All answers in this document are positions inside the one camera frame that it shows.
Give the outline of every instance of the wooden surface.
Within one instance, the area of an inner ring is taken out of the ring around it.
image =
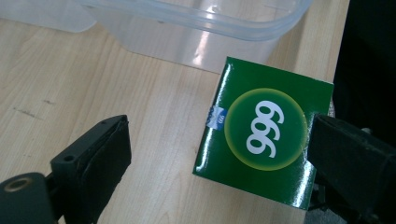
[[[346,0],[315,0],[269,65],[332,81]],[[123,49],[100,24],[70,34],[0,20],[0,180],[47,175],[94,124],[128,115],[132,164],[100,223],[304,223],[305,211],[191,174],[218,74]]]

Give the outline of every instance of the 999 logo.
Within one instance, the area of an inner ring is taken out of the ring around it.
[[[303,110],[286,93],[257,89],[239,96],[224,125],[233,154],[264,171],[282,169],[301,155],[307,136]]]

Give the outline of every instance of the plastic container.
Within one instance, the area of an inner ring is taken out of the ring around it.
[[[88,30],[96,23],[73,0],[0,0],[0,18],[73,33]]]
[[[77,0],[128,50],[220,73],[265,63],[312,0]]]

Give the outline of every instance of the green box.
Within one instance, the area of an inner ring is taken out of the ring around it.
[[[307,209],[315,177],[310,127],[331,97],[331,83],[228,58],[193,173]]]

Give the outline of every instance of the screw hole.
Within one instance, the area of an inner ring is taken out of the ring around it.
[[[64,158],[64,161],[73,161],[74,160],[74,156],[66,156]]]
[[[4,190],[6,192],[15,192],[15,191],[18,191],[20,189],[26,188],[32,182],[33,182],[32,178],[30,178],[30,177],[22,177],[22,178],[16,179],[16,180],[8,183],[4,187]]]

